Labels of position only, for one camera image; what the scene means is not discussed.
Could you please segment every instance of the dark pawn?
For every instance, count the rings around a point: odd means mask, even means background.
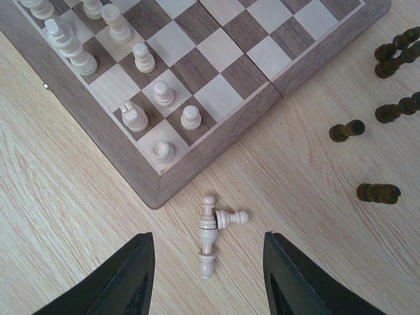
[[[387,205],[394,205],[398,201],[398,197],[401,196],[401,190],[390,184],[361,184],[356,193],[362,201]]]
[[[335,142],[343,142],[349,136],[360,136],[365,132],[365,124],[358,119],[347,123],[347,125],[335,125],[329,130],[329,136]]]
[[[398,105],[383,105],[375,111],[375,117],[380,123],[390,123],[401,115],[413,115],[420,110],[420,92],[414,93],[412,97],[402,98]]]
[[[378,63],[375,67],[375,73],[381,79],[387,79],[394,75],[403,64],[411,64],[420,56],[420,41],[416,42],[410,48],[404,49],[398,58]]]
[[[375,51],[375,58],[382,62],[391,59],[397,51],[408,48],[420,38],[420,26],[406,30],[402,35],[397,35],[391,44],[379,46]]]

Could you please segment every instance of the wooden chessboard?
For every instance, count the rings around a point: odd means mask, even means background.
[[[115,44],[109,26],[93,21],[80,0],[52,0],[54,11],[98,61],[81,77],[45,39],[43,21],[16,0],[3,5],[1,29],[73,115],[121,176],[152,209],[160,208],[225,152],[274,104],[298,89],[390,9],[389,0],[102,0],[114,3],[133,38]],[[145,42],[156,60],[140,73],[132,47]],[[175,103],[159,107],[153,84],[166,81]],[[123,124],[119,107],[144,109],[141,133]],[[199,129],[180,124],[196,105]],[[175,148],[167,164],[153,159],[154,141]]]

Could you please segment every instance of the chessboard frame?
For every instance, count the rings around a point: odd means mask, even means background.
[[[285,97],[296,91],[391,7],[391,0],[364,2],[366,5],[349,18],[353,22],[358,21],[357,23],[340,25],[281,78],[273,84],[267,84],[253,100],[234,113],[162,176],[138,153],[102,106],[75,78],[69,67],[11,0],[2,3],[0,26],[6,38],[49,86],[50,91],[143,202],[150,209],[159,209],[241,138],[273,105],[280,104]]]

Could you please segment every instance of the fallen chess piece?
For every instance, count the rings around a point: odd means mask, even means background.
[[[236,224],[248,223],[248,214],[246,211],[236,211],[234,215],[226,211],[216,211],[215,197],[205,196],[202,200],[203,215],[199,220],[199,238],[203,244],[203,249],[199,252],[199,273],[203,279],[209,279],[215,269],[216,254],[213,252],[213,243],[215,242],[218,230],[227,228],[230,223]]]

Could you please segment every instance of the wooden floor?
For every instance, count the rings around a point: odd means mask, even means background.
[[[334,278],[389,314],[420,308],[420,113],[381,125],[375,108],[419,90],[420,61],[375,77],[375,47],[416,26],[418,0],[391,11],[276,106],[158,211],[147,209],[41,80],[0,37],[2,314],[31,314],[135,234],[153,232],[151,314],[268,314],[263,238],[281,232]],[[366,133],[337,144],[352,119]],[[400,187],[397,205],[362,203],[362,182]],[[219,233],[198,276],[200,199],[249,210]]]

